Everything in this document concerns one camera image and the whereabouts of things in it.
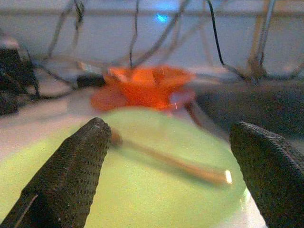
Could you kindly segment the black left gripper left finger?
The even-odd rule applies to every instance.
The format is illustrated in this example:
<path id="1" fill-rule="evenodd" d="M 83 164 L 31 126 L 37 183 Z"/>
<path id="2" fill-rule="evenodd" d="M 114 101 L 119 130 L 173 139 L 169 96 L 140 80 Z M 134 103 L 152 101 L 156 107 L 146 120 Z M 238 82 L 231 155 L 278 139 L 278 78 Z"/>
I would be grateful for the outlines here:
<path id="1" fill-rule="evenodd" d="M 83 228 L 111 141 L 95 117 L 67 137 L 23 188 L 2 228 Z"/>

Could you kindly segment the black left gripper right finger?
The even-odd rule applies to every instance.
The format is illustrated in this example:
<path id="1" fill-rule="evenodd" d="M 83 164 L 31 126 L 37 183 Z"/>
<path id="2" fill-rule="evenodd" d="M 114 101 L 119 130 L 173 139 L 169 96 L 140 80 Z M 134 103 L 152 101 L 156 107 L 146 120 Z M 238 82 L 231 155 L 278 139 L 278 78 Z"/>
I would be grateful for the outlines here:
<path id="1" fill-rule="evenodd" d="M 304 156 L 288 141 L 254 124 L 236 122 L 230 147 L 269 228 L 304 226 Z"/>

